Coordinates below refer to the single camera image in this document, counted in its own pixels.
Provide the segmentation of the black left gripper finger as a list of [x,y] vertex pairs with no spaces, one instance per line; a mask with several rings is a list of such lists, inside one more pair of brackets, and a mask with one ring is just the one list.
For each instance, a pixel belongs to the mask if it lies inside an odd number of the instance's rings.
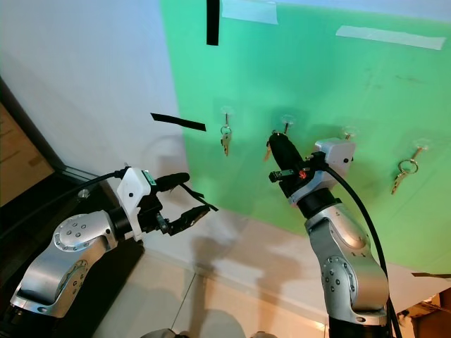
[[175,187],[180,186],[180,184],[185,184],[190,180],[190,174],[187,173],[173,173],[167,176],[158,177],[155,179],[155,191],[156,192],[166,192]]
[[180,234],[180,232],[196,225],[210,211],[218,211],[218,209],[212,205],[203,205],[184,212],[176,221],[171,221],[171,235]]

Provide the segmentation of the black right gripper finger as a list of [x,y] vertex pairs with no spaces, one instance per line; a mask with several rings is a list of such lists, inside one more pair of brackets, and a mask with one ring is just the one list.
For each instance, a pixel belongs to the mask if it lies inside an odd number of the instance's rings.
[[268,148],[281,170],[292,168],[292,142],[287,135],[280,132],[271,133],[268,138]]
[[278,133],[278,166],[281,170],[293,170],[302,162],[302,156],[284,133]]

